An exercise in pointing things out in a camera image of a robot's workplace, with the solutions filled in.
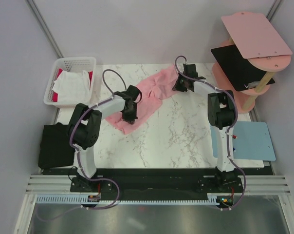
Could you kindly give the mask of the pink t shirt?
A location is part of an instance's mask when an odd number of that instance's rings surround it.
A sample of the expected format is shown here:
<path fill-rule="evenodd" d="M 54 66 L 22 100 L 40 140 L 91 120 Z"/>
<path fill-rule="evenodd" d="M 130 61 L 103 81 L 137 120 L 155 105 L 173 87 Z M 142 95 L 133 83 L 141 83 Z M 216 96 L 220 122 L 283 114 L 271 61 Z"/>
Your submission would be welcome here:
<path fill-rule="evenodd" d="M 171 65 L 136 85 L 142 92 L 142 100 L 137 104 L 138 119 L 133 124 L 122 120 L 120 112 L 107 117 L 106 121 L 125 135 L 132 133 L 162 106 L 163 100 L 177 93 L 172 90 L 177 78 L 176 69 Z"/>

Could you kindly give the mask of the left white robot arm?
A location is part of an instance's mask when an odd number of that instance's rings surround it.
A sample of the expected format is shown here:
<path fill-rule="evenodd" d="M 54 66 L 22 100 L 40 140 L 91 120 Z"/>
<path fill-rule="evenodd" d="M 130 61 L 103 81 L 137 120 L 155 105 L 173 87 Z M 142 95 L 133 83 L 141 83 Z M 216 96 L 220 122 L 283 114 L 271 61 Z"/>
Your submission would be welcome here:
<path fill-rule="evenodd" d="M 113 114 L 121 114 L 121 119 L 133 125 L 138 119 L 137 106 L 142 100 L 142 92 L 136 86 L 129 86 L 124 91 L 113 92 L 111 97 L 88 106 L 79 103 L 75 106 L 68 124 L 69 145 L 74 149 L 76 177 L 68 175 L 71 182 L 81 181 L 81 186 L 88 192 L 96 190 L 103 182 L 114 183 L 110 179 L 95 178 L 98 171 L 98 159 L 95 158 L 98 149 L 101 124 L 104 119 Z"/>

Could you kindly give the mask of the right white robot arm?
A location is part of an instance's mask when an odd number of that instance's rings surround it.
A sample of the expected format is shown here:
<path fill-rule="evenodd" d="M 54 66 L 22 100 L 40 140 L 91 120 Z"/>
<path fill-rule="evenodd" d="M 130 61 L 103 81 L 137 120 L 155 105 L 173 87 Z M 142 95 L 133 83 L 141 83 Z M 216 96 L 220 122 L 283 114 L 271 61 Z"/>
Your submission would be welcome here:
<path fill-rule="evenodd" d="M 209 83 L 206 78 L 198 76 L 195 64 L 183 64 L 180 71 L 174 67 L 178 79 L 172 90 L 186 92 L 188 90 L 207 98 L 207 115 L 217 143 L 217 165 L 214 186 L 220 192 L 227 191 L 237 181 L 233 160 L 233 129 L 238 119 L 238 111 L 234 96 L 229 90 L 222 90 Z"/>

